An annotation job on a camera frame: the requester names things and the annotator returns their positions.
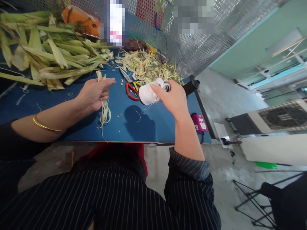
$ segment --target black pinstriped clothing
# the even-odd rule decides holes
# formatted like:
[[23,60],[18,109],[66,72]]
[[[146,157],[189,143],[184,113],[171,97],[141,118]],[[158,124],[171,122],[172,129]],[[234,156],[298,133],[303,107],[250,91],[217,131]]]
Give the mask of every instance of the black pinstriped clothing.
[[[221,228],[207,162],[188,159],[171,148],[166,200],[146,186],[142,162],[130,149],[110,153],[100,163],[77,162],[70,172],[16,194],[19,179],[35,162],[27,158],[48,144],[17,137],[5,125],[0,129],[20,140],[13,147],[19,153],[1,154],[0,229],[86,230],[93,221],[95,229]],[[20,154],[27,148],[38,152]]]

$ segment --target red cloth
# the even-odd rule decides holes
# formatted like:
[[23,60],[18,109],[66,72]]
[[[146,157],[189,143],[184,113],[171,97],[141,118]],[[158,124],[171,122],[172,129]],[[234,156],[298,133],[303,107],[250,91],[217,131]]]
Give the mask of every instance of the red cloth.
[[143,143],[106,143],[106,142],[102,142],[99,143],[88,155],[87,155],[87,159],[91,159],[95,154],[100,154],[100,153],[109,153],[112,152],[112,149],[115,146],[118,145],[122,145],[124,148],[125,147],[130,147],[133,148],[136,152],[136,154],[138,155],[138,157],[140,158],[141,162],[143,163],[143,167],[146,171],[146,177],[148,175],[147,172],[147,166],[146,166],[146,162],[144,159],[144,144]]

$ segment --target blue tabletop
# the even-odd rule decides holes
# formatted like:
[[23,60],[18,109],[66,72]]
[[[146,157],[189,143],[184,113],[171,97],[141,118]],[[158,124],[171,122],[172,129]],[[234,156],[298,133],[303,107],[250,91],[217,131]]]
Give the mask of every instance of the blue tabletop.
[[[104,138],[107,141],[116,142],[175,142],[175,120],[172,114],[161,102],[153,104],[149,109],[139,101],[133,101],[126,95],[125,82],[121,85],[119,69],[104,66],[102,75],[114,77],[117,84],[110,87],[109,108],[111,110],[111,121],[103,126]],[[46,87],[29,86],[27,93],[16,105],[18,99],[24,95],[22,89],[16,86],[5,97],[0,99],[0,123],[6,123],[13,119],[22,118],[38,113],[39,107],[42,110],[53,107],[61,102],[75,98],[89,79],[97,78],[95,72],[82,77],[65,90],[46,90]],[[196,96],[194,93],[187,98],[190,113],[201,114]],[[99,112],[97,111],[79,123],[71,127],[62,137],[65,141],[104,141],[99,124]],[[204,134],[204,143],[211,143],[208,132]]]

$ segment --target metal mesh screen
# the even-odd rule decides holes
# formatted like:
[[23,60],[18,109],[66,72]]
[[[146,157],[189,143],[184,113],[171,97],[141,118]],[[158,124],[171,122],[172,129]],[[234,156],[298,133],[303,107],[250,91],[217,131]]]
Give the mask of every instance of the metal mesh screen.
[[296,101],[271,106],[257,112],[274,132],[307,130],[307,111]]
[[[289,0],[215,0],[214,34],[175,34],[173,4],[163,3],[165,12],[158,13],[155,28],[154,0],[126,0],[128,7],[128,34],[174,57],[181,69],[199,74],[230,48],[272,9]],[[13,0],[26,10],[59,8],[58,0]],[[96,17],[100,15],[99,0],[66,0]]]

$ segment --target bracelet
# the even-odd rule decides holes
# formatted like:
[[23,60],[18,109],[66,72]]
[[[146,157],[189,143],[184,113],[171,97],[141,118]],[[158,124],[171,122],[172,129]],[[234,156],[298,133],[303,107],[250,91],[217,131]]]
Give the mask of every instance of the bracelet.
[[65,131],[66,129],[52,129],[52,128],[48,128],[46,126],[43,126],[42,124],[40,124],[38,121],[37,121],[37,118],[36,118],[37,114],[33,117],[33,121],[35,122],[35,124],[37,124],[39,127],[41,128],[44,128],[44,129],[48,129],[48,130],[52,130],[52,131]]

